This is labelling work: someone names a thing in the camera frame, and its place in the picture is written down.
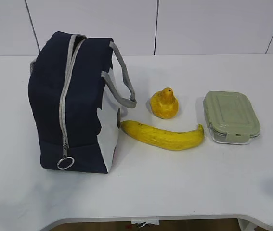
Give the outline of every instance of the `navy blue lunch bag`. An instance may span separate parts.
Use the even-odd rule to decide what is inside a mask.
[[[116,90],[113,52],[130,99],[122,98]],[[110,171],[120,108],[136,106],[127,68],[112,38],[54,33],[31,63],[28,97],[43,168]]]

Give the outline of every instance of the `floor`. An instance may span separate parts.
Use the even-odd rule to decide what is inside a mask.
[[[51,231],[240,231],[236,219],[166,220],[160,225],[138,228],[130,222],[95,222],[62,224]],[[257,227],[255,231],[266,231]]]

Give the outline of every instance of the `green lid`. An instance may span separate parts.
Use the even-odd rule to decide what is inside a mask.
[[[246,143],[259,135],[259,121],[244,94],[210,91],[203,105],[207,127],[218,137],[224,137],[220,142]]]

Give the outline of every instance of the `bag handle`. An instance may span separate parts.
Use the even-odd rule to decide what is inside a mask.
[[[121,105],[123,105],[124,107],[127,107],[127,108],[134,108],[134,107],[136,107],[137,101],[135,100],[135,91],[134,91],[133,86],[130,82],[127,67],[123,61],[123,58],[122,58],[116,44],[114,42],[110,42],[109,46],[113,49],[115,56],[121,66],[123,83],[129,88],[129,91],[131,93],[130,99],[128,100],[128,99],[122,98],[120,96],[120,94],[118,93],[115,85],[113,84],[109,74],[106,71],[102,71],[101,77],[104,78],[108,88],[110,89],[111,93],[113,94],[114,98],[118,101],[118,103],[120,103]]]

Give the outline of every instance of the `gray zipper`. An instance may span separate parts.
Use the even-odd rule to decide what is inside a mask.
[[[84,42],[85,39],[83,39],[75,48],[75,51],[73,52],[73,45],[74,41],[77,35],[72,35],[69,43],[69,50],[68,50],[68,57],[67,57],[67,65],[66,65],[66,71],[65,71],[65,83],[63,90],[60,95],[60,101],[59,101],[59,123],[60,123],[60,129],[63,134],[63,158],[67,158],[69,154],[69,140],[68,140],[68,134],[67,134],[67,128],[65,124],[65,98],[67,96],[67,92],[69,89],[71,77],[72,77],[72,71],[75,59],[77,57],[77,53]]]

